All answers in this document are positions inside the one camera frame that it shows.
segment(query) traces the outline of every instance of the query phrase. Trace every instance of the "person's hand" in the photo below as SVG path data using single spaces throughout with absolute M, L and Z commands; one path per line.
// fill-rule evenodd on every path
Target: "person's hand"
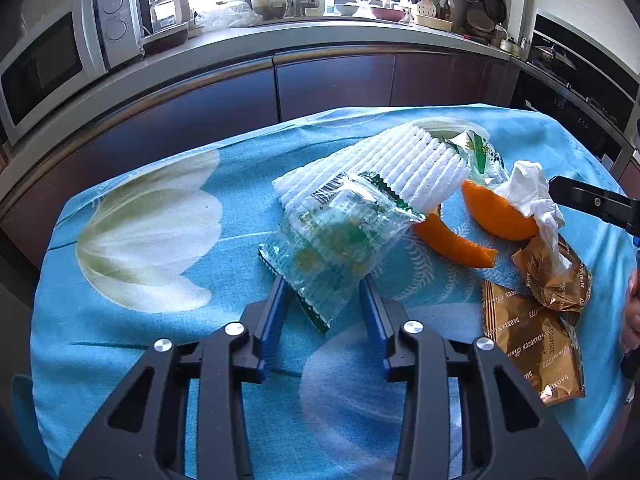
M 626 303 L 622 311 L 620 342 L 625 352 L 635 350 L 640 346 L 640 298 L 638 291 L 638 272 L 633 270 L 626 289 Z

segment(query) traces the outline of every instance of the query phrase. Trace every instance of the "gold foil wrapper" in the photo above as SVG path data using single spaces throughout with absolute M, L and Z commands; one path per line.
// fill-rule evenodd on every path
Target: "gold foil wrapper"
M 495 283 L 482 283 L 484 334 L 493 339 L 551 406 L 584 397 L 582 355 L 559 313 Z
M 591 297 L 591 273 L 561 236 L 558 248 L 572 264 L 568 276 L 553 274 L 551 251 L 540 235 L 512 256 L 513 263 L 542 305 L 562 312 L 580 312 Z

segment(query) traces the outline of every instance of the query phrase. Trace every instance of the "microwave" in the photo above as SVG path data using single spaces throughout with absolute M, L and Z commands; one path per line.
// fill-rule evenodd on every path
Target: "microwave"
M 0 63 L 0 120 L 12 144 L 76 92 L 142 55 L 139 0 L 71 0 Z

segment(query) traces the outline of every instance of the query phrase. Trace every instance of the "silver screw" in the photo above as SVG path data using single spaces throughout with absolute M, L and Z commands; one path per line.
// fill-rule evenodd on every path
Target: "silver screw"
M 154 343 L 154 349 L 156 350 L 156 352 L 166 352 L 167 350 L 171 350 L 171 347 L 173 345 L 174 344 L 170 339 L 163 337 L 162 339 L 158 339 L 158 341 Z
M 240 335 L 244 332 L 244 325 L 242 323 L 238 323 L 237 321 L 233 323 L 229 323 L 225 326 L 225 332 L 227 335 Z
M 491 350 L 494 348 L 494 342 L 488 337 L 481 337 L 476 341 L 476 346 L 481 350 Z
M 407 321 L 404 325 L 402 325 L 404 331 L 409 334 L 419 334 L 422 332 L 424 325 L 420 321 Z

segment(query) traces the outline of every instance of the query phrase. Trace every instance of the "red bowl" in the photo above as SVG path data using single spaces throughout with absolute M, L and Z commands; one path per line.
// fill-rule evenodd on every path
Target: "red bowl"
M 399 22 L 406 16 L 405 10 L 385 9 L 384 7 L 371 7 L 371 12 L 377 19 L 388 22 Z

